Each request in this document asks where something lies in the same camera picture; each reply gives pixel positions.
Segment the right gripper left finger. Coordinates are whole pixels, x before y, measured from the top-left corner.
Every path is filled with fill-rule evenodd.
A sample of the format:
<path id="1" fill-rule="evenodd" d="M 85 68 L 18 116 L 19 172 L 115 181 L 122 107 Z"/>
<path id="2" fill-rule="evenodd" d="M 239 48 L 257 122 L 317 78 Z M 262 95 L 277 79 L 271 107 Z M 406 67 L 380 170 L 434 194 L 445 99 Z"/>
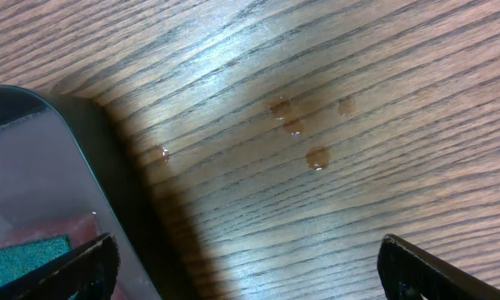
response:
<path id="1" fill-rule="evenodd" d="M 0 300 L 110 300 L 120 256 L 106 232 L 0 287 Z"/>

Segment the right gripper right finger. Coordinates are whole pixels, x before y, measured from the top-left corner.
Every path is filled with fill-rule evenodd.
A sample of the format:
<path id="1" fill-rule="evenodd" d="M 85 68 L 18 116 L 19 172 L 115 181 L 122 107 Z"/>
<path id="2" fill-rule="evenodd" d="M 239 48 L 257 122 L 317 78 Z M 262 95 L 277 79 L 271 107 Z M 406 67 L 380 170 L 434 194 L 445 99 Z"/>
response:
<path id="1" fill-rule="evenodd" d="M 388 300 L 500 300 L 500 290 L 403 238 L 383 237 L 377 271 Z"/>

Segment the green sponge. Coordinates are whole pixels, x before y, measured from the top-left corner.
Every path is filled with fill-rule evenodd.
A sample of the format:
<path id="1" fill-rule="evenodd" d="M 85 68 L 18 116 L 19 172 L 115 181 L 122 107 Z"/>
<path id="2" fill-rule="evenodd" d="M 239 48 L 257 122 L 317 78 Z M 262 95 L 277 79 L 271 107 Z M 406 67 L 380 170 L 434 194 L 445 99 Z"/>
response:
<path id="1" fill-rule="evenodd" d="M 0 245 L 0 287 L 102 235 L 93 214 L 20 230 Z M 124 299 L 117 283 L 111 299 Z"/>

